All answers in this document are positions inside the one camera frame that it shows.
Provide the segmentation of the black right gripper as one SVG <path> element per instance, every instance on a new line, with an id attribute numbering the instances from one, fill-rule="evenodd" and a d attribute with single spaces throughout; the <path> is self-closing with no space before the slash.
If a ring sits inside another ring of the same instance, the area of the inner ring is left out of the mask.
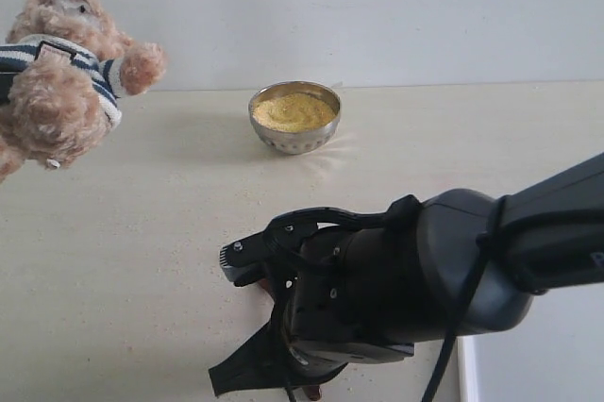
<path id="1" fill-rule="evenodd" d="M 215 396 L 294 396 L 295 373 L 323 377 L 349 363 L 401 361 L 425 340 L 428 288 L 414 226 L 323 228 L 301 243 L 301 256 L 325 272 L 267 273 L 277 312 L 208 370 Z"/>

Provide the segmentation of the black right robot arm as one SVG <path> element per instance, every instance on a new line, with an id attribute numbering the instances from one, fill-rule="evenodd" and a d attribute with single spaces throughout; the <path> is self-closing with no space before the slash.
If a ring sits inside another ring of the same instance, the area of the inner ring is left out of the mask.
<path id="1" fill-rule="evenodd" d="M 290 211 L 225 245 L 220 265 L 237 287 L 265 283 L 274 305 L 210 368 L 216 395 L 292 394 L 441 341 L 429 401 L 460 337 L 507 331 L 535 296 L 602 281 L 603 159 L 498 198 L 452 189 L 380 213 Z"/>

